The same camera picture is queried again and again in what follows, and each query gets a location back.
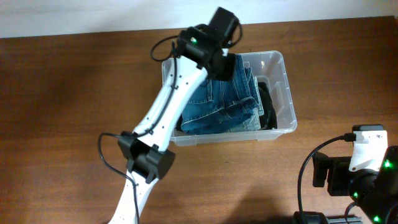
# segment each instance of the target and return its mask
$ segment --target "cable connector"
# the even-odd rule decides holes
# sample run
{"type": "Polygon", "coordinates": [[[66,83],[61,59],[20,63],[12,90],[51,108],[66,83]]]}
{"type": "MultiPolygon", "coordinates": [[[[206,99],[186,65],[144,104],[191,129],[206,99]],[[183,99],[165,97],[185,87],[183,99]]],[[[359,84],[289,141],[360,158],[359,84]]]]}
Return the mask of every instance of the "cable connector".
{"type": "Polygon", "coordinates": [[[354,133],[345,133],[344,134],[344,141],[346,141],[346,142],[356,141],[356,134],[354,134],[354,133]]]}

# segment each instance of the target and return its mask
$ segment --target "denim jeans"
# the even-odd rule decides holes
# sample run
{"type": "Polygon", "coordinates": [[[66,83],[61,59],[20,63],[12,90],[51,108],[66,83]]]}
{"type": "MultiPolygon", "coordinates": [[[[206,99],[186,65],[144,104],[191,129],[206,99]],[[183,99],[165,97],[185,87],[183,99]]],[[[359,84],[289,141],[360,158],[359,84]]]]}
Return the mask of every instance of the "denim jeans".
{"type": "Polygon", "coordinates": [[[226,133],[236,133],[243,131],[257,131],[261,129],[260,119],[259,119],[259,110],[254,108],[252,111],[252,115],[249,119],[245,120],[243,123],[230,128],[226,131],[226,133]]]}
{"type": "Polygon", "coordinates": [[[197,88],[182,112],[181,129],[187,134],[223,133],[249,120],[254,108],[259,109],[250,80],[237,55],[230,81],[205,80],[197,88]]]}

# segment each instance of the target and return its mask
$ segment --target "wooden table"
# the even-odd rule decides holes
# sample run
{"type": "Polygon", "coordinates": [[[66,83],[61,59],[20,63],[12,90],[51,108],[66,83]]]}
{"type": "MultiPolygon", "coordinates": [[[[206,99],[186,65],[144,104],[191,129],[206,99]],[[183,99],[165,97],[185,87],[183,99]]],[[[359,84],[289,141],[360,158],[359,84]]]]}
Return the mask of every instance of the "wooden table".
{"type": "MultiPolygon", "coordinates": [[[[103,131],[132,130],[162,85],[150,48],[178,30],[0,40],[0,222],[106,223],[124,179],[99,159],[103,131]]],[[[157,54],[166,55],[170,46],[157,54]]],[[[398,29],[393,17],[244,26],[232,52],[284,56],[298,128],[275,141],[169,149],[177,158],[153,189],[142,223],[275,223],[298,210],[297,175],[317,145],[381,123],[398,144],[398,29]]],[[[124,170],[116,141],[105,157],[124,170]]],[[[352,144],[324,152],[350,156],[352,144]]],[[[348,197],[303,178],[305,210],[342,215],[348,197]]],[[[363,215],[355,208],[353,213],[363,215]]]]}

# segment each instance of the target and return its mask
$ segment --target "plastic storage bin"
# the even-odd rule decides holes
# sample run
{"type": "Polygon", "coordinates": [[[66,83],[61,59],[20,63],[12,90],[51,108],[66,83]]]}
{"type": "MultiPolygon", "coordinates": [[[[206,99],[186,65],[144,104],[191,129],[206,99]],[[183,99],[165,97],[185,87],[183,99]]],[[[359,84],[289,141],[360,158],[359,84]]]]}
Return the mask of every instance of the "plastic storage bin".
{"type": "MultiPolygon", "coordinates": [[[[282,54],[278,51],[268,51],[240,55],[242,55],[244,66],[252,68],[252,74],[257,77],[258,81],[267,83],[272,105],[277,115],[278,129],[204,135],[189,135],[174,130],[170,140],[176,145],[191,146],[211,142],[273,140],[296,129],[297,120],[282,54]]],[[[162,64],[163,83],[171,63],[172,59],[168,59],[162,64]]]]}

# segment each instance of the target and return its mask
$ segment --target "black bracket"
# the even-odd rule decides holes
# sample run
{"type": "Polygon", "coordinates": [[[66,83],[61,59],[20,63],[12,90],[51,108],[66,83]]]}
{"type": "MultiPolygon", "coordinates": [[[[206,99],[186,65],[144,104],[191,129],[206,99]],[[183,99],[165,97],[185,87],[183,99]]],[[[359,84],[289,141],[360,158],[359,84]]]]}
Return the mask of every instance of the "black bracket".
{"type": "Polygon", "coordinates": [[[219,7],[209,25],[200,24],[181,31],[178,36],[177,55],[196,62],[197,68],[206,68],[208,78],[228,81],[234,73],[235,54],[224,56],[223,48],[239,24],[238,18],[219,7]]]}
{"type": "Polygon", "coordinates": [[[127,159],[126,168],[129,172],[137,172],[146,179],[147,184],[167,174],[175,159],[173,152],[159,152],[157,145],[146,145],[136,138],[135,133],[123,131],[121,136],[118,145],[127,159]]]}
{"type": "Polygon", "coordinates": [[[314,187],[324,187],[326,177],[328,178],[328,192],[330,196],[347,196],[350,173],[349,157],[328,157],[317,152],[312,157],[313,161],[313,180],[314,187]]]}

